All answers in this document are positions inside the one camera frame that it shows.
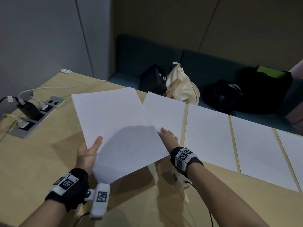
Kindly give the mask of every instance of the stack of paper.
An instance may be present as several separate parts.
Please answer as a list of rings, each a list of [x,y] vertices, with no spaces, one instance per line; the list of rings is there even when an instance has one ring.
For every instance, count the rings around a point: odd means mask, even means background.
[[[294,174],[297,177],[298,183],[303,189],[303,137],[285,131],[277,130],[280,141],[288,156]]]
[[[134,89],[72,95],[87,147],[103,136],[94,174],[113,181],[168,156]]]
[[[157,132],[164,127],[173,132],[180,141],[185,102],[148,92],[143,107]]]
[[[227,114],[189,104],[184,145],[201,161],[237,171]]]
[[[298,191],[272,128],[231,119],[241,173]]]

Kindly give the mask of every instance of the left hand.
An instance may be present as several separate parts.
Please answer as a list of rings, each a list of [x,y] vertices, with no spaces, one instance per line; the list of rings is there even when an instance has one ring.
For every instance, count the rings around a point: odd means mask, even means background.
[[[77,161],[75,168],[81,168],[91,175],[93,166],[97,158],[97,150],[102,144],[103,137],[99,136],[93,146],[87,149],[86,142],[84,141],[77,149]]]

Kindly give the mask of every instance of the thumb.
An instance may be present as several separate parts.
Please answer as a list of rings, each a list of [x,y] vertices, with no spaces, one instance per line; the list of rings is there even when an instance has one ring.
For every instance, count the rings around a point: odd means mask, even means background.
[[[102,140],[103,140],[103,137],[102,136],[98,136],[97,139],[96,139],[96,141],[94,142],[93,146],[89,150],[91,150],[92,152],[97,152],[98,148],[102,144]]]

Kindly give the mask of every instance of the green tag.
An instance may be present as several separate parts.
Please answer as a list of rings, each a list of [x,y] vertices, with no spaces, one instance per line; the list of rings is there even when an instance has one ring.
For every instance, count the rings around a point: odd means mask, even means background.
[[[278,79],[282,78],[286,74],[285,72],[267,68],[264,66],[259,66],[259,68],[257,69],[257,72],[264,72],[266,75],[268,75],[270,77],[278,78]]]

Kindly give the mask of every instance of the forearm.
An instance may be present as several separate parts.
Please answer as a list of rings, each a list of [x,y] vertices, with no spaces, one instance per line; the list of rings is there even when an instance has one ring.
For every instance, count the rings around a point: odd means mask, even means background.
[[[242,198],[201,164],[189,165],[187,175],[220,227],[268,226]]]
[[[66,215],[65,205],[53,200],[42,203],[19,227],[57,227]]]

